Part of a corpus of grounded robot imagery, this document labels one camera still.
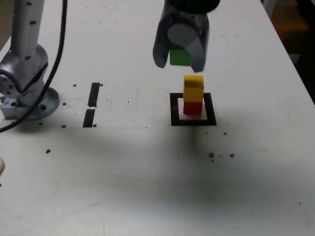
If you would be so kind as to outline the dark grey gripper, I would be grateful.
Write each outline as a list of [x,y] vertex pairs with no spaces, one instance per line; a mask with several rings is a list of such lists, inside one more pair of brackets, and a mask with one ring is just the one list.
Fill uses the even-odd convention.
[[206,14],[175,14],[164,9],[157,27],[153,59],[157,67],[164,68],[171,43],[190,55],[194,72],[202,72],[206,63],[209,38],[209,19]]

